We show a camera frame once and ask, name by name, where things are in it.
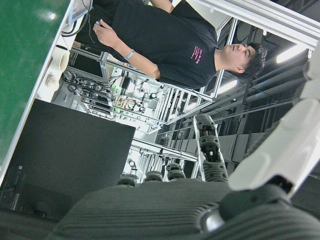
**man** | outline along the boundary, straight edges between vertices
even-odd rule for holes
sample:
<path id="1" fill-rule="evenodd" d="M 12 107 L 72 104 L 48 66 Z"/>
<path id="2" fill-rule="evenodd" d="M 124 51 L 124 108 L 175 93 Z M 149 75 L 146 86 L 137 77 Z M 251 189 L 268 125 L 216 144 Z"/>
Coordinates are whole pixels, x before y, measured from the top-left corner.
<path id="1" fill-rule="evenodd" d="M 184 88 L 206 86 L 218 70 L 237 77 L 260 71 L 260 45 L 227 45 L 218 49 L 215 28 L 185 0 L 95 0 L 90 22 L 77 41 L 111 53 L 162 83 Z M 93 24 L 100 20 L 101 26 Z"/>

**black monitor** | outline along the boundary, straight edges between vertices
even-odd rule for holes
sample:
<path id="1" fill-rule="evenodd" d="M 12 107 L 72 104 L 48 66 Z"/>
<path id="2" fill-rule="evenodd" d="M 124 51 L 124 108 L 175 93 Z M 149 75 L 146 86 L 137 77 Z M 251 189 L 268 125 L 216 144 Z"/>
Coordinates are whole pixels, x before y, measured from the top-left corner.
<path id="1" fill-rule="evenodd" d="M 0 207 L 60 220 L 86 193 L 115 186 L 135 128 L 35 100 L 0 189 Z"/>

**man's arm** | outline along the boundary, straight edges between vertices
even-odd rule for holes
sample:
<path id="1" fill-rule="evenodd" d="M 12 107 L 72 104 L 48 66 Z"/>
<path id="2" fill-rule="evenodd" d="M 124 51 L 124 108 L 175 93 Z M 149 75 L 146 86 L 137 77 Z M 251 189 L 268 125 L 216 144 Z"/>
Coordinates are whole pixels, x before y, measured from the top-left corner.
<path id="1" fill-rule="evenodd" d="M 106 46 L 112 47 L 123 57 L 128 56 L 131 53 L 132 48 L 127 46 L 117 36 L 112 27 L 106 24 L 103 20 L 100 20 L 100 22 L 103 27 L 99 26 L 98 24 L 95 24 L 93 27 L 93 30 L 98 37 L 99 42 Z M 135 52 L 127 61 L 149 77 L 158 80 L 160 79 L 161 75 L 158 66 L 141 54 Z"/>
<path id="2" fill-rule="evenodd" d="M 165 10 L 168 13 L 171 13 L 174 9 L 174 6 L 169 0 L 150 0 L 154 7 Z"/>

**bracelet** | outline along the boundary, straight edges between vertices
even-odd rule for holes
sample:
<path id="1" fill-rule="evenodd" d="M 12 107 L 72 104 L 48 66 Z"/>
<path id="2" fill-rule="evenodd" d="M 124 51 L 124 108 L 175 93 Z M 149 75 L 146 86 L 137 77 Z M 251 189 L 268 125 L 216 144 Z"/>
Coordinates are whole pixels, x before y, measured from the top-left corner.
<path id="1" fill-rule="evenodd" d="M 129 55 L 126 56 L 124 59 L 125 59 L 125 60 L 128 60 L 129 58 L 132 57 L 132 55 L 133 55 L 134 53 L 135 53 L 135 50 L 132 49 L 132 51 L 129 53 Z"/>

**black t-shirt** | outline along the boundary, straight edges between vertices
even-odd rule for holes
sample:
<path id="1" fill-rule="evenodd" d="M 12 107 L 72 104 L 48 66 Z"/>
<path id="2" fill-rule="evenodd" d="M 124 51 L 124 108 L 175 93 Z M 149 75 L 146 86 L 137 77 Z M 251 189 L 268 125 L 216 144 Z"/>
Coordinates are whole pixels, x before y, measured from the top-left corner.
<path id="1" fill-rule="evenodd" d="M 160 82 L 195 89 L 216 73 L 215 28 L 185 0 L 172 13 L 139 0 L 122 0 L 112 28 L 129 47 L 157 64 Z"/>

